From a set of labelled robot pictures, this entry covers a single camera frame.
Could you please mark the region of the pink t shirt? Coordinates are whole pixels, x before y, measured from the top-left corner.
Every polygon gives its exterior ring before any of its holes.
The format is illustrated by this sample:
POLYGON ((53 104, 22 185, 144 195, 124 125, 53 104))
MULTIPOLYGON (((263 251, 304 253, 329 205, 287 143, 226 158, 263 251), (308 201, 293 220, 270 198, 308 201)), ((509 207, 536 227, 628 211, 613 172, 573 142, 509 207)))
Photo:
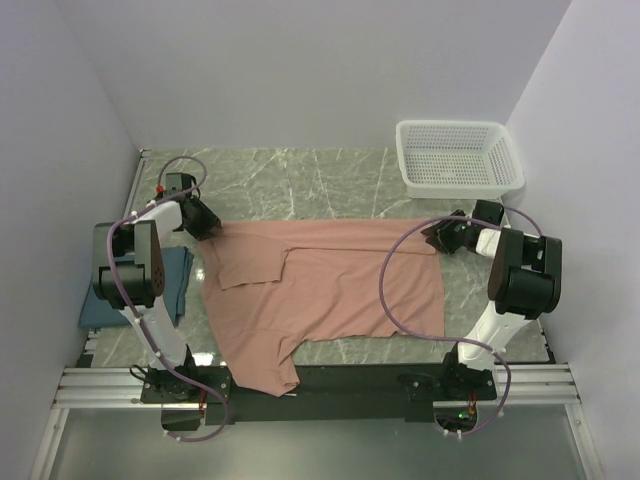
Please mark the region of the pink t shirt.
POLYGON ((201 296, 235 382, 276 397, 299 376, 305 341, 384 338, 403 325, 444 334, 445 289, 436 250, 412 236, 410 219, 229 222, 199 244, 201 296))

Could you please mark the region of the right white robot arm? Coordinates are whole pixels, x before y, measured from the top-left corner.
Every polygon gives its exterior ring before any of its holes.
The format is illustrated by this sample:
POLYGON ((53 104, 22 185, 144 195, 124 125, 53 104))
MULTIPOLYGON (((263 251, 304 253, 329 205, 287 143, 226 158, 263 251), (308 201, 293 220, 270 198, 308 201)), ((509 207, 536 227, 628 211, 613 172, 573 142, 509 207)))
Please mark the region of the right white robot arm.
POLYGON ((452 399, 473 388, 470 370, 493 369, 514 335, 552 312, 560 300, 562 241, 540 229, 531 235, 512 228, 505 219, 508 210, 499 202, 478 200, 470 215, 456 210, 421 231, 440 253, 452 255, 464 248, 492 260, 488 304, 465 340, 445 356, 453 365, 438 377, 440 390, 452 399))

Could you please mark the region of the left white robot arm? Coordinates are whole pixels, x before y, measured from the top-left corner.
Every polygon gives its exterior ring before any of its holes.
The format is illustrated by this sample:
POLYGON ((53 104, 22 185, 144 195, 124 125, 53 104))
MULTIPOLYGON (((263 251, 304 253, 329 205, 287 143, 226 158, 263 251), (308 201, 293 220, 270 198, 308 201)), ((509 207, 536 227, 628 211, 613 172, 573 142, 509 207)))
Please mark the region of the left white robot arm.
POLYGON ((197 367, 164 301, 168 275, 161 240, 185 231, 197 241, 212 238, 221 220, 200 199, 196 178, 169 173, 139 214, 93 229, 92 287, 133 327, 151 356, 143 381, 164 387, 176 401, 193 399, 200 388, 197 367))

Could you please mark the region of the white plastic basket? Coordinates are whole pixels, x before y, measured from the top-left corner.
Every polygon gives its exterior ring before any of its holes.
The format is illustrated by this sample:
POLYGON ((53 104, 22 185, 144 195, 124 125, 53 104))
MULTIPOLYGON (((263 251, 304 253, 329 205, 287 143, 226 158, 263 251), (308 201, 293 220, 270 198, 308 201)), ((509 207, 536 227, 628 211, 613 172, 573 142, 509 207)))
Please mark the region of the white plastic basket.
POLYGON ((395 140, 413 199, 492 200, 525 185, 512 138, 500 123, 404 120, 395 140))

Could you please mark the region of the folded blue t shirt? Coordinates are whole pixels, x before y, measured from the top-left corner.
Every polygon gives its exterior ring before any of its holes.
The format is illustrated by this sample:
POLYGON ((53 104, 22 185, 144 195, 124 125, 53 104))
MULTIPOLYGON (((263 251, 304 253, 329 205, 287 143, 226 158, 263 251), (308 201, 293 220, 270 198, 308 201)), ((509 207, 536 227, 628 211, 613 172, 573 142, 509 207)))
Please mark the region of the folded blue t shirt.
MULTIPOLYGON (((178 326, 185 315, 186 290, 193 265, 194 255, 185 246, 162 249, 165 269, 164 303, 174 326, 178 326)), ((85 298, 79 327, 83 329, 104 329, 129 326, 128 320, 106 302, 99 300, 89 286, 85 298)))

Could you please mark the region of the black base beam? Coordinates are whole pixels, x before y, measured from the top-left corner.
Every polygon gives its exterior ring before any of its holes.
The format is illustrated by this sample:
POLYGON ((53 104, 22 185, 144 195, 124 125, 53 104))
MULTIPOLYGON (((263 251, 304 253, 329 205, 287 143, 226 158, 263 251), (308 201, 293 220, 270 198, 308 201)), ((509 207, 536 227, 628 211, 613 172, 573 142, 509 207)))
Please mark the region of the black base beam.
POLYGON ((437 402, 489 401, 496 381, 485 370, 463 380, 441 364, 299 366, 300 384, 280 397, 243 388, 226 367, 198 367, 196 379, 228 402, 237 422, 402 418, 432 422, 437 402))

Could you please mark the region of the aluminium frame rail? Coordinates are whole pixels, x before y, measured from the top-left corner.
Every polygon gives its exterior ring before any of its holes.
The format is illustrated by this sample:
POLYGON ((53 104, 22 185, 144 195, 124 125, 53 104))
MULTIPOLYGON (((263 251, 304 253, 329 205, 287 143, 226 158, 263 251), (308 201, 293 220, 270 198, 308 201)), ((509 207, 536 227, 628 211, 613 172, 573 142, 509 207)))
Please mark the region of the aluminium frame rail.
MULTIPOLYGON (((579 404, 581 397, 567 364, 510 366, 507 374, 498 367, 494 379, 503 392, 511 381, 506 403, 518 406, 579 404)), ((54 409, 160 409, 160 404, 141 402, 143 383, 125 368, 67 368, 63 371, 52 407, 54 409)))

